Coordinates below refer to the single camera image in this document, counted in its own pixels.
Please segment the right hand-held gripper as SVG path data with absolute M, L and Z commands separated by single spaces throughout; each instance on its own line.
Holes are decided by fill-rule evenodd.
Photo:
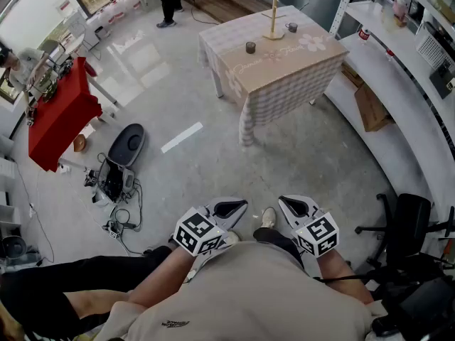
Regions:
M 319 258 L 339 245 L 339 228 L 330 212 L 300 226 L 309 218 L 309 214 L 317 211 L 317 205 L 311 198 L 281 195 L 278 203 L 288 225 L 291 228 L 297 227 L 291 231 L 291 235 L 304 251 Z

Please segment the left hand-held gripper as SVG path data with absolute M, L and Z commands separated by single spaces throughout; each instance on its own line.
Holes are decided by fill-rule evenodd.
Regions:
M 208 205 L 209 213 L 215 215 L 215 219 L 192 207 L 177 221 L 173 239 L 192 256 L 214 250 L 228 236 L 227 230 L 245 214 L 247 207 L 246 200 L 217 197 Z

